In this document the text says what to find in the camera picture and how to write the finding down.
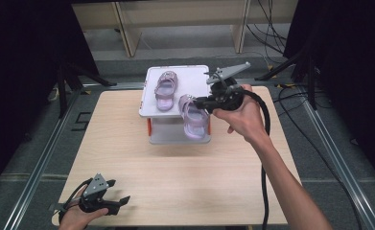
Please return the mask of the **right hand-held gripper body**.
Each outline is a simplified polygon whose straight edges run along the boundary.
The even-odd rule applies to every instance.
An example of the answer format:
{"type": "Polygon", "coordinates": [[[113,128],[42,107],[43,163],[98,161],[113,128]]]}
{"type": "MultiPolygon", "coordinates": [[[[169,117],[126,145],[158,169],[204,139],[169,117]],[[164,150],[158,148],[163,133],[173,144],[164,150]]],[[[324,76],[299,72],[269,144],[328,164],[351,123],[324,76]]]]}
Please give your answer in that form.
{"type": "Polygon", "coordinates": [[[234,66],[220,68],[211,74],[206,83],[210,86],[211,101],[207,104],[213,104],[216,108],[223,110],[235,110],[241,106],[243,97],[235,90],[240,88],[240,84],[234,79],[234,76],[248,69],[251,66],[249,62],[234,66]]]}

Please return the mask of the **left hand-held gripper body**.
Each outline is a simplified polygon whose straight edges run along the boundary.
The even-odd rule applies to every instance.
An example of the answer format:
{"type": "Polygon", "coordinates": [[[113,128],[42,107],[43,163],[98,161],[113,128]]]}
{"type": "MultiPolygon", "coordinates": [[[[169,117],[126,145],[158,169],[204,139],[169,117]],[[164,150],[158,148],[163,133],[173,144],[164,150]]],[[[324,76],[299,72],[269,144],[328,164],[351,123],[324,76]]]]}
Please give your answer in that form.
{"type": "Polygon", "coordinates": [[[117,215],[120,209],[119,202],[103,199],[107,189],[106,180],[100,173],[97,173],[81,195],[80,208],[86,213],[107,208],[109,215],[117,215]]]}

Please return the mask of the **purple child sandal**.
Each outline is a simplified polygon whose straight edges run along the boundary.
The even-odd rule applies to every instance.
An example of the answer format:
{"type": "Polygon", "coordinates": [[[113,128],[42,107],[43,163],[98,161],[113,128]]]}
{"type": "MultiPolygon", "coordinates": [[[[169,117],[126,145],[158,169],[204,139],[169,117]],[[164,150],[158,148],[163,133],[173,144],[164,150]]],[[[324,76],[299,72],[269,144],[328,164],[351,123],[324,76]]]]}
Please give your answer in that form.
{"type": "Polygon", "coordinates": [[[154,94],[156,107],[168,111],[174,106],[174,96],[178,87],[178,77],[174,71],[164,72],[158,79],[154,94]]]}
{"type": "Polygon", "coordinates": [[[208,114],[194,104],[195,97],[185,94],[179,98],[178,110],[183,119],[185,135],[192,140],[203,139],[208,126],[208,114]]]}

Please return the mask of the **white two-tier shoe rack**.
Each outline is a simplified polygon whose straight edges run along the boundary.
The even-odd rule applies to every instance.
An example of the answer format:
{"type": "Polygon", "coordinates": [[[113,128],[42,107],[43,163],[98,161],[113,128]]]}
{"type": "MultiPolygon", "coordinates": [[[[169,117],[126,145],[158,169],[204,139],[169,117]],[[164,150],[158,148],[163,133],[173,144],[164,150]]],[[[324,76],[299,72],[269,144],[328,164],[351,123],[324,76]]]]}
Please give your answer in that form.
{"type": "Polygon", "coordinates": [[[189,139],[183,128],[183,119],[178,110],[179,98],[185,94],[193,97],[207,97],[210,86],[206,83],[209,69],[206,65],[198,66],[164,66],[148,69],[139,115],[148,120],[148,136],[154,145],[206,144],[211,140],[210,117],[208,115],[207,134],[203,139],[189,139]],[[159,77],[166,71],[174,71],[178,77],[178,87],[174,96],[174,106],[168,111],[156,107],[154,89],[159,77]]]}

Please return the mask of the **person's right hand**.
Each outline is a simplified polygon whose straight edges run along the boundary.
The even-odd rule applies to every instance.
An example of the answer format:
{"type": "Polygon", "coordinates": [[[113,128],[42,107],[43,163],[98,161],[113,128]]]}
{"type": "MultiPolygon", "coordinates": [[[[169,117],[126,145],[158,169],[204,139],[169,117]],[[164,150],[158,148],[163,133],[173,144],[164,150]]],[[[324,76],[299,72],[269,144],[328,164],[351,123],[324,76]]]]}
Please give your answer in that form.
{"type": "Polygon", "coordinates": [[[213,115],[229,124],[228,134],[237,132],[253,147],[271,143],[271,139],[264,128],[260,105],[250,96],[244,96],[241,106],[236,110],[229,111],[217,108],[213,110],[213,115]]]}

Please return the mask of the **person's left hand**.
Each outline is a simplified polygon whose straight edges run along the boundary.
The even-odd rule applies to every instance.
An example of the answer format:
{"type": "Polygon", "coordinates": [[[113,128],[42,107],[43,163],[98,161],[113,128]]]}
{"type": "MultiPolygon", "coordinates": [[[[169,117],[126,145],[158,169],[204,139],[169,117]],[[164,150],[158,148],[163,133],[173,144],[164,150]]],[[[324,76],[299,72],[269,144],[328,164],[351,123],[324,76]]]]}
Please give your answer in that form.
{"type": "Polygon", "coordinates": [[[78,206],[71,207],[63,216],[59,224],[59,230],[84,230],[89,222],[103,217],[107,213],[107,208],[99,209],[92,213],[86,213],[78,206]]]}

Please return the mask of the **black metal stand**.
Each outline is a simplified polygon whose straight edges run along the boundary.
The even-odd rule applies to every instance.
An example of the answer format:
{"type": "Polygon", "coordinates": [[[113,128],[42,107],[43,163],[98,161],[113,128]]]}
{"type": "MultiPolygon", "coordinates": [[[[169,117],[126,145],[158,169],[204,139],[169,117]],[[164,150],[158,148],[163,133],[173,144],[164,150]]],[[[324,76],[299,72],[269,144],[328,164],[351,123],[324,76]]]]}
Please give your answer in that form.
{"type": "Polygon", "coordinates": [[[93,73],[86,68],[73,62],[62,61],[59,64],[57,72],[57,84],[59,91],[59,117],[62,118],[68,111],[68,102],[66,98],[66,86],[71,90],[78,91],[83,88],[80,76],[85,76],[102,86],[116,86],[115,82],[104,80],[99,72],[93,73]]]}
{"type": "Polygon", "coordinates": [[[312,48],[303,47],[298,53],[279,64],[277,67],[270,70],[262,77],[255,78],[257,81],[268,81],[273,76],[276,76],[278,73],[286,70],[291,65],[294,66],[291,79],[294,82],[301,82],[304,79],[307,80],[307,96],[309,104],[312,109],[316,109],[316,64],[313,59],[313,50],[312,48]]]}

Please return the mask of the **light wooden shelf unit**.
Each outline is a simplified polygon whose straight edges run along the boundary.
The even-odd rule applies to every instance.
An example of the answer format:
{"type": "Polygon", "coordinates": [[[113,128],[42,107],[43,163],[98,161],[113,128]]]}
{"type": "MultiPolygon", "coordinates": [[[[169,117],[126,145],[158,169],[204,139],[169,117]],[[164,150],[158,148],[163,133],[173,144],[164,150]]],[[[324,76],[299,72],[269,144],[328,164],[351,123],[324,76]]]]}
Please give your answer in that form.
{"type": "Polygon", "coordinates": [[[128,57],[135,55],[143,28],[228,25],[235,51],[244,48],[248,24],[290,23],[298,0],[76,0],[81,28],[117,29],[128,57]]]}

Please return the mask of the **dark curtain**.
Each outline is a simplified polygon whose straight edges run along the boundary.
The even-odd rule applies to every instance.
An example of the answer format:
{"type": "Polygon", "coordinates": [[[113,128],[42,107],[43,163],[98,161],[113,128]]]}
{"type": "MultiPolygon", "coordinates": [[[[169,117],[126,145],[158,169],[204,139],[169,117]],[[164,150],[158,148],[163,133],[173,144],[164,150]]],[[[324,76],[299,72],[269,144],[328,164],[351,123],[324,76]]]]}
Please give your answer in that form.
{"type": "Polygon", "coordinates": [[[320,79],[375,169],[375,0],[298,0],[285,56],[298,52],[325,3],[334,15],[316,51],[320,79]]]}
{"type": "Polygon", "coordinates": [[[0,0],[0,174],[44,106],[59,70],[97,75],[75,0],[0,0]]]}

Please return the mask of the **metal floor rail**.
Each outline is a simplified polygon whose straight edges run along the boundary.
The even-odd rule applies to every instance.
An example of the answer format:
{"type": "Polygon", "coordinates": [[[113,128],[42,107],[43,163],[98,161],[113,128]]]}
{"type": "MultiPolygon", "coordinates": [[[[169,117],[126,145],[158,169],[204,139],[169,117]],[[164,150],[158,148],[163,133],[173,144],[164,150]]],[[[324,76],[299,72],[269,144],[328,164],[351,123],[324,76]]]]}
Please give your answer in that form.
{"type": "Polygon", "coordinates": [[[62,134],[63,129],[66,126],[68,117],[71,113],[72,107],[80,96],[80,90],[74,90],[68,101],[66,111],[58,118],[58,121],[53,129],[51,136],[49,137],[39,159],[35,164],[34,170],[28,176],[25,187],[12,208],[12,212],[6,222],[3,230],[17,230],[21,220],[25,216],[27,209],[34,197],[35,191],[38,187],[40,179],[53,155],[53,152],[57,146],[57,142],[62,134]]]}
{"type": "Polygon", "coordinates": [[[373,211],[370,201],[368,200],[360,183],[345,162],[337,144],[329,133],[326,125],[323,123],[317,110],[310,103],[306,103],[306,109],[324,147],[328,152],[328,155],[333,162],[337,175],[340,178],[345,191],[349,194],[353,207],[357,210],[359,217],[366,226],[366,229],[375,230],[375,212],[373,211]]]}

